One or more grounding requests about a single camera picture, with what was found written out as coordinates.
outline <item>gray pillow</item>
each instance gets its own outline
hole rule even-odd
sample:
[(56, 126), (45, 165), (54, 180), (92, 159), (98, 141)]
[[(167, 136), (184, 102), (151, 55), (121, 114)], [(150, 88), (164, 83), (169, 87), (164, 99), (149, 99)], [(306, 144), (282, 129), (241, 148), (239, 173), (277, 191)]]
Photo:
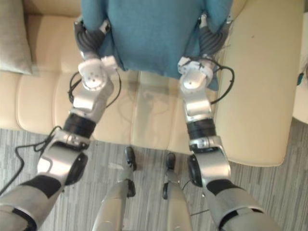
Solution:
[(31, 74), (22, 0), (0, 0), (0, 70)]

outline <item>black joint cover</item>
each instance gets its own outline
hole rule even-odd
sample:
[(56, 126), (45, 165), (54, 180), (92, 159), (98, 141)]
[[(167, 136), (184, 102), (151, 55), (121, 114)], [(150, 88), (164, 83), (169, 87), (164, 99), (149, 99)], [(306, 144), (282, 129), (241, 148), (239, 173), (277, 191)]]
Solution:
[(48, 198), (54, 195), (61, 187), (61, 183), (52, 177), (38, 175), (21, 185), (31, 186), (41, 190)]
[(222, 230), (222, 228), (224, 227), (224, 225), (229, 221), (231, 220), (232, 218), (238, 216), (238, 212), (237, 211), (232, 211), (230, 213), (228, 213), (227, 215), (225, 215), (223, 217), (223, 219), (221, 220), (220, 224), (219, 224), (219, 227), (218, 227), (218, 230)]
[(213, 180), (207, 184), (207, 189), (215, 196), (226, 189), (242, 189), (239, 186), (233, 184), (230, 180)]
[(216, 129), (213, 119), (203, 119), (187, 123), (187, 130), (191, 140), (216, 136)]
[(195, 155), (190, 155), (187, 158), (189, 178), (195, 186), (202, 187), (202, 178), (200, 167)]
[(135, 183), (132, 180), (128, 180), (127, 197), (134, 197), (135, 195), (136, 195)]
[(74, 24), (74, 32), (78, 48), (84, 53), (97, 53), (105, 39), (101, 30), (88, 31), (83, 23)]
[(26, 220), (28, 222), (28, 226), (25, 229), (25, 231), (36, 231), (37, 230), (36, 222), (27, 213), (25, 213), (25, 212), (23, 212), (23, 211), (21, 211), (17, 208), (13, 209), (12, 213), (22, 217), (24, 220)]
[(88, 157), (81, 153), (74, 161), (71, 170), (69, 171), (68, 177), (66, 179), (65, 185), (71, 185), (78, 182), (85, 170), (88, 162)]
[(82, 137), (90, 138), (95, 126), (96, 123), (93, 121), (72, 113), (67, 118), (63, 130)]

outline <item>leather seam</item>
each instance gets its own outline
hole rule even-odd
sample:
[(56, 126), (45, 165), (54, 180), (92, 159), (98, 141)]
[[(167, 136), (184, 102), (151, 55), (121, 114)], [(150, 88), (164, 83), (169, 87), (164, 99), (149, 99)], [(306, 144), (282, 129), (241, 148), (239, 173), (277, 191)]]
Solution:
[[(179, 106), (178, 106), (179, 89), (177, 89), (177, 92), (178, 92), (178, 96), (177, 96), (177, 98), (176, 98), (176, 105), (175, 105), (174, 110), (173, 110), (172, 118), (174, 117), (174, 115), (175, 115), (175, 113), (177, 112), (178, 107), (179, 107)], [(167, 150), (170, 150), (171, 139), (172, 139), (173, 136), (174, 136), (174, 132), (173, 132), (174, 126), (175, 126), (175, 119), (173, 119), (173, 120), (172, 120), (172, 123), (171, 123), (171, 131), (170, 131), (170, 136), (169, 136), (169, 142), (168, 142)]]
[[(232, 33), (233, 33), (233, 26), (234, 26), (234, 22), (232, 23), (231, 29), (229, 30), (229, 35), (228, 35), (228, 38), (227, 38), (227, 41), (226, 41), (226, 44), (225, 44), (225, 48), (223, 48), (223, 50), (220, 51), (220, 52), (222, 52), (222, 56), (219, 58), (219, 61), (222, 60), (222, 65), (224, 65), (225, 62), (226, 62), (227, 53), (228, 53), (227, 49), (228, 49), (229, 46), (231, 46), (231, 36), (232, 36)], [(216, 91), (215, 99), (217, 99), (219, 97), (219, 95), (221, 94), (222, 78), (223, 78), (222, 72), (220, 72), (219, 78), (218, 78), (218, 80), (219, 80), (218, 91)], [(215, 105), (214, 116), (213, 116), (215, 123), (217, 121), (217, 111), (218, 111), (218, 109), (219, 109), (219, 103), (217, 103)]]
[(19, 122), (19, 116), (18, 116), (18, 114), (19, 114), (19, 111), (18, 111), (18, 105), (19, 105), (19, 94), (20, 94), (20, 85), (21, 85), (21, 80), (22, 80), (22, 77), (23, 77), (23, 75), (20, 75), (20, 77), (19, 77), (19, 80), (18, 80), (18, 83), (17, 83), (17, 88), (16, 88), (16, 94), (15, 94), (15, 119), (16, 119), (16, 123), (17, 123), (17, 125), (22, 129), (22, 130), (25, 130), (22, 126), (21, 126), (21, 124), (20, 124), (20, 122)]
[(135, 124), (135, 115), (136, 115), (136, 107), (137, 107), (137, 100), (138, 100), (138, 94), (139, 94), (139, 88), (140, 88), (140, 76), (141, 76), (141, 71), (138, 72), (138, 79), (137, 79), (137, 90), (136, 90), (136, 96), (135, 96), (135, 101), (133, 105), (133, 112), (132, 112), (132, 123), (130, 127), (130, 144), (133, 143), (133, 133), (134, 133), (134, 124)]
[(53, 94), (52, 94), (52, 106), (51, 106), (51, 119), (52, 119), (52, 126), (56, 126), (56, 119), (55, 119), (55, 101), (56, 101), (56, 92), (57, 92), (57, 87), (60, 81), (60, 75), (62, 72), (58, 73), (58, 78), (55, 82), (54, 89), (53, 89)]
[(248, 0), (245, 1), (244, 5), (242, 6), (240, 12), (237, 14), (237, 16), (233, 19), (233, 21), (235, 21), (235, 19), (237, 19), (237, 17), (243, 12), (244, 8), (246, 7), (248, 3)]

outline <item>floor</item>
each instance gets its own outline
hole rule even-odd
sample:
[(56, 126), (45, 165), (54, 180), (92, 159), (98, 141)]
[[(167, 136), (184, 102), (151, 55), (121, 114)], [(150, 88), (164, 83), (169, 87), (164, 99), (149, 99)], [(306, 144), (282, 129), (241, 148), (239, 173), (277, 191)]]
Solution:
[[(0, 129), (0, 187), (19, 166), (13, 155), (15, 146), (34, 143), (44, 136), (24, 131)], [(284, 231), (308, 230), (308, 125), (292, 122), (286, 159), (280, 167), (248, 167), (231, 164), (232, 179), (247, 189)], [(116, 181), (124, 163), (124, 146), (95, 141), (88, 151), (89, 162), (82, 180), (67, 187), (42, 231), (91, 230), (101, 200)], [(167, 152), (135, 148), (138, 171), (134, 173), (137, 194), (128, 199), (124, 230), (165, 230), (167, 204), (161, 197), (164, 158)], [(25, 169), (14, 185), (35, 175), (39, 156), (22, 150)], [(181, 185), (188, 180), (186, 156), (177, 154), (176, 171)], [(191, 213), (206, 209), (206, 199), (199, 188), (188, 184), (184, 190)], [(208, 212), (192, 217), (195, 231), (215, 231)]]

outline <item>beige leather sofa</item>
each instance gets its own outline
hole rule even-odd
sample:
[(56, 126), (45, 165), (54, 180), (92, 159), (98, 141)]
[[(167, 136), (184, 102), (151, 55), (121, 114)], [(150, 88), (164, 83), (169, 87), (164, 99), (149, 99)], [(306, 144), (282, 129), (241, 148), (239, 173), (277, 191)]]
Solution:
[[(63, 125), (66, 92), (81, 62), (73, 35), (79, 0), (24, 0), (33, 75), (0, 73), (0, 127), (47, 134)], [(236, 18), (224, 64), (236, 81), (216, 106), (217, 132), (230, 161), (252, 166), (283, 162), (292, 119), (302, 31), (302, 0), (235, 0)], [(120, 72), (123, 89), (93, 138), (189, 154), (178, 81)], [(115, 91), (117, 76), (113, 77)], [(221, 90), (229, 83), (222, 75)]]

